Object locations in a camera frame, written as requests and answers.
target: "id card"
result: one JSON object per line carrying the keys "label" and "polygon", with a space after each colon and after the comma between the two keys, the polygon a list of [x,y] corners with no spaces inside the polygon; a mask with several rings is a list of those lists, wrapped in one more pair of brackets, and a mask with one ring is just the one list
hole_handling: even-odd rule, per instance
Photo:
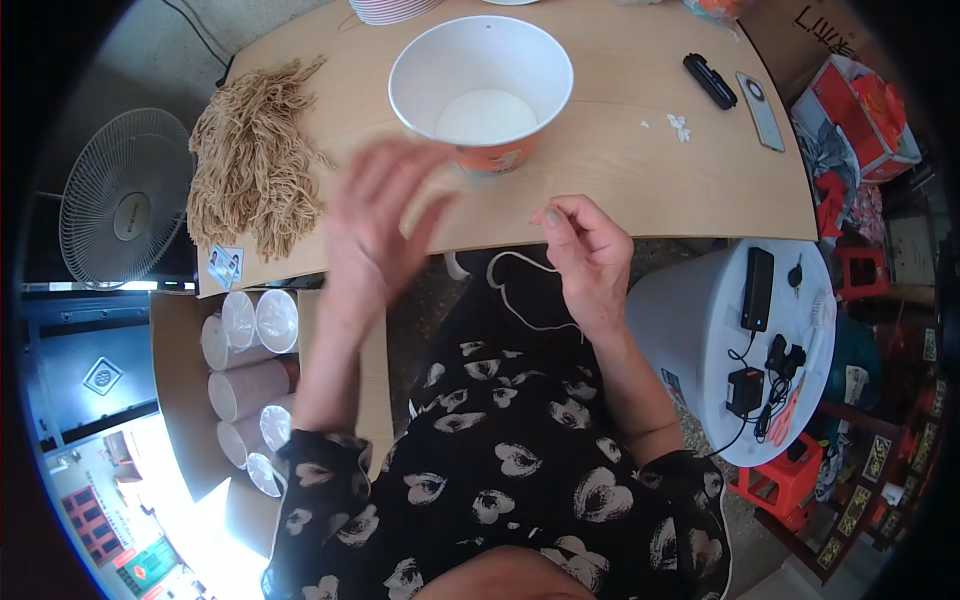
{"label": "id card", "polygon": [[239,282],[242,279],[243,250],[214,246],[210,250],[206,270],[221,287],[229,291],[234,282]]}

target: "fan motor hub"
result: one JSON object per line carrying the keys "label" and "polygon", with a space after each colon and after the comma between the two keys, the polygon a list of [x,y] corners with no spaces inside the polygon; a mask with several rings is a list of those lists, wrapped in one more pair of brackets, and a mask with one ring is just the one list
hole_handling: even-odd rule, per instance
{"label": "fan motor hub", "polygon": [[146,194],[133,192],[124,197],[113,212],[113,232],[129,242],[143,233],[150,224],[150,199]]}

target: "fan grille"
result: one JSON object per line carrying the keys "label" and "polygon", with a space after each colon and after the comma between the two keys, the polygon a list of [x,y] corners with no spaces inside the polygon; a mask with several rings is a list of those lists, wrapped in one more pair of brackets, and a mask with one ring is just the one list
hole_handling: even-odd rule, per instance
{"label": "fan grille", "polygon": [[193,179],[186,129],[158,108],[125,112],[87,142],[60,207],[67,269],[112,290],[154,268],[183,224]]}

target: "orange scissors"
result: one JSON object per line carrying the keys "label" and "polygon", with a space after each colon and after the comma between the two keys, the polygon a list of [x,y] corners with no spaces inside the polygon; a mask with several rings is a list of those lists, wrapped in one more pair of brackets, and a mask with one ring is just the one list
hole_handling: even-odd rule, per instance
{"label": "orange scissors", "polygon": [[804,388],[804,380],[806,379],[806,372],[800,377],[800,383],[797,385],[797,389],[793,391],[793,394],[790,395],[790,399],[787,400],[786,407],[780,411],[780,414],[774,418],[774,422],[770,425],[770,440],[774,443],[774,447],[779,448],[783,445],[783,442],[786,441],[786,436],[790,433],[790,421],[793,420],[793,410],[797,408],[797,398],[800,397],[800,390]]}

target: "person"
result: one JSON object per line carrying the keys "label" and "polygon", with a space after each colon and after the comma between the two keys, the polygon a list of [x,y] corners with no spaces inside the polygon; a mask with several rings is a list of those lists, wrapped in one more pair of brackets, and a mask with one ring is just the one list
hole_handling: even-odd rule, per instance
{"label": "person", "polygon": [[401,233],[447,161],[443,147],[380,141],[331,190],[323,335],[278,453],[289,478],[265,597],[723,597],[723,477],[684,449],[625,324],[632,240],[586,196],[531,219],[559,276],[521,252],[468,269],[413,383],[419,413],[371,484],[359,350],[454,202],[442,194]]}

